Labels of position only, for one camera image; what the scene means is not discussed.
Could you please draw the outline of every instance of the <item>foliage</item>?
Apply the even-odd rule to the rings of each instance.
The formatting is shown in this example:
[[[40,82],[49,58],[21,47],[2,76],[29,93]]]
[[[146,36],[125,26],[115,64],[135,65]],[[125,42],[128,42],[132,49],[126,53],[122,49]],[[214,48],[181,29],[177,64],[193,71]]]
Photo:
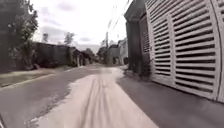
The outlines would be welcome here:
[[[49,34],[48,33],[44,33],[43,34],[43,40],[42,40],[42,42],[43,43],[47,43],[48,42],[48,39],[49,39]]]
[[[100,57],[100,58],[103,58],[104,55],[106,53],[106,47],[101,47],[98,52],[97,52],[97,55]]]
[[[94,57],[94,56],[95,56],[95,54],[93,53],[93,51],[92,51],[90,48],[87,48],[87,49],[85,50],[85,53],[86,53],[87,55],[89,55],[90,57]]]
[[[10,54],[17,59],[16,61],[22,61],[26,67],[32,68],[32,58],[35,56],[35,50],[31,38],[38,28],[38,15],[30,0],[22,1],[20,5],[20,13],[17,13],[15,22],[8,25],[10,35],[18,41],[13,45]]]
[[[73,41],[74,33],[67,32],[65,35],[64,43],[66,45],[70,45]]]

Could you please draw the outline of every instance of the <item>building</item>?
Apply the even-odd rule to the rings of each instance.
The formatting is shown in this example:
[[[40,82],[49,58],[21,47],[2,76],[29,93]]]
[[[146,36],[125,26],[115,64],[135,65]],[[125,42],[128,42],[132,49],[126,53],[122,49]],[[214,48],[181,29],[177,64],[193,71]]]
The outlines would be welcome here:
[[[125,13],[129,69],[141,76],[150,73],[148,24],[144,0],[133,1]]]
[[[118,49],[118,45],[116,44],[112,44],[108,49],[107,49],[107,64],[109,65],[118,65],[119,61],[119,49]]]
[[[223,5],[223,0],[134,0],[125,14],[130,69],[148,65],[152,81],[224,102]],[[148,44],[141,38],[143,22]]]
[[[124,40],[118,41],[118,49],[119,49],[119,63],[121,65],[126,65],[128,62],[128,42],[127,38]]]

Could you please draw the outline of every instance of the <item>concrete road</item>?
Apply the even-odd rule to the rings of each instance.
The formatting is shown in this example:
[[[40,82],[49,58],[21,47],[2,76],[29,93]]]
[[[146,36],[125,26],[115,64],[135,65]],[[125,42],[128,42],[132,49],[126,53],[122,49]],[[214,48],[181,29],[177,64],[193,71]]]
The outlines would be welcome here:
[[[94,65],[0,90],[7,128],[224,128],[224,105]]]
[[[116,84],[117,68],[89,66],[0,90],[7,128],[157,128]]]

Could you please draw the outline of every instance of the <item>vent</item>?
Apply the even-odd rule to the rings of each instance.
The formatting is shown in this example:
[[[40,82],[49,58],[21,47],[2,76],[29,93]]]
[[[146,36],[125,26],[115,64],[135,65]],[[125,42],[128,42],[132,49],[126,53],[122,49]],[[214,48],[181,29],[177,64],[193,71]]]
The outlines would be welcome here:
[[[209,10],[194,0],[172,13],[178,88],[203,96],[214,90],[216,51]]]
[[[153,26],[155,70],[157,75],[171,75],[171,52],[167,19],[159,21]]]

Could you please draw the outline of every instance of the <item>louvered wall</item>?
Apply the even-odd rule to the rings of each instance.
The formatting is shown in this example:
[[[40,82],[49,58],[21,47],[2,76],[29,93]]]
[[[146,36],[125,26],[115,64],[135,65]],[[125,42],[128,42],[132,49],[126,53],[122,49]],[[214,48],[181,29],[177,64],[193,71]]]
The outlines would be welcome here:
[[[150,52],[153,59],[152,80],[217,99],[222,69],[221,42],[224,41],[220,36],[220,27],[224,35],[223,1],[146,1],[153,49]],[[219,26],[216,13],[220,15]]]
[[[149,69],[149,33],[147,26],[147,18],[146,16],[142,17],[139,22],[140,26],[140,35],[141,35],[141,51],[142,51],[142,59],[143,59],[143,74],[148,75],[150,72]]]
[[[219,27],[219,35],[221,37],[221,53],[222,53],[222,66],[224,66],[224,0],[212,0],[213,7],[215,9],[215,14],[217,16],[217,22]],[[224,102],[224,72],[221,72],[221,87],[219,90],[218,100]]]

